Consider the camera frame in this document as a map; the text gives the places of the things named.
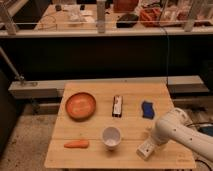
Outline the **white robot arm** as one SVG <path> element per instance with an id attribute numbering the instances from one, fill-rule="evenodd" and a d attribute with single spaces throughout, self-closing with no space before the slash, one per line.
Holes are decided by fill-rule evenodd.
<path id="1" fill-rule="evenodd" d="M 213 162 L 213 137 L 188 128 L 188 119 L 185 111 L 173 108 L 156 120 L 150 137 L 157 145 L 176 141 Z"/>

